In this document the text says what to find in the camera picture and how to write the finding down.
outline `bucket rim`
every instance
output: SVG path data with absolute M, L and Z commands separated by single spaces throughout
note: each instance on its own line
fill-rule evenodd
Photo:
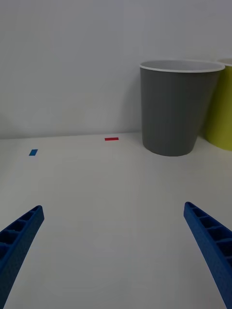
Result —
M 208 73 L 224 70 L 225 64 L 219 61 L 159 59 L 142 62 L 140 64 L 140 68 L 145 70 L 173 73 Z

